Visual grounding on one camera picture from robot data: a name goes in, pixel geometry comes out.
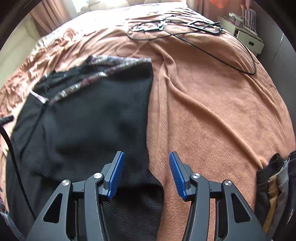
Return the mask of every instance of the silver screw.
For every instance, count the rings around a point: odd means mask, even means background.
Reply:
[[[99,178],[101,178],[103,175],[101,174],[101,173],[99,173],[99,172],[97,172],[97,173],[95,173],[94,174],[94,178],[95,179],[99,179]]]
[[[225,181],[224,181],[224,184],[225,184],[226,186],[231,186],[231,185],[232,185],[232,182],[229,181],[229,180],[225,180]]]
[[[200,174],[199,173],[192,173],[192,177],[194,179],[199,179],[200,178]]]
[[[70,180],[66,179],[62,181],[63,186],[68,186],[70,184]]]

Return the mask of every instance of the gray fabric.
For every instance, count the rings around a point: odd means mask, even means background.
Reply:
[[[267,241],[270,241],[272,239],[286,207],[289,193],[288,161],[284,162],[284,165],[276,175],[276,178],[281,194],[278,197],[274,217],[266,235]]]

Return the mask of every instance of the orange curtain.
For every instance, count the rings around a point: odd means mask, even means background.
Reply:
[[[62,0],[43,0],[32,9],[30,14],[42,36],[71,20]]]
[[[217,16],[228,17],[229,12],[239,15],[240,5],[250,8],[252,0],[186,0],[188,7],[201,15],[216,21]]]

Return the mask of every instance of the pile of clothes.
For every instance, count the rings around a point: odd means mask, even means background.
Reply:
[[[255,215],[267,240],[285,241],[295,237],[296,151],[283,159],[275,154],[257,171]]]

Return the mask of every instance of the bedspread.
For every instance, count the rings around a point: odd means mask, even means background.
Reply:
[[[192,21],[190,16],[206,20],[188,8],[160,11],[156,5],[141,17],[116,26],[83,34],[68,29],[63,37],[29,56],[0,90],[1,115],[17,117],[29,90],[53,70],[66,71],[80,65],[89,55],[151,58],[154,79],[148,106],[147,147],[149,168],[164,187],[157,239],[165,241],[182,240],[190,206],[177,194],[168,163],[171,151],[177,151],[184,163],[209,180],[232,180],[254,208],[256,171],[266,166],[274,153],[286,157],[295,149],[285,103],[254,55],[257,71],[248,75],[174,36],[136,41],[126,35],[135,23],[172,14],[188,15],[176,17],[179,20]],[[184,27],[168,26],[167,30],[178,33]],[[159,33],[146,33],[147,37],[155,34]],[[249,54],[230,34],[181,36],[236,68],[253,70]],[[14,123],[5,126],[9,135]],[[3,142],[0,164],[1,187],[5,191]],[[209,240],[214,237],[214,226],[215,212],[211,212]]]

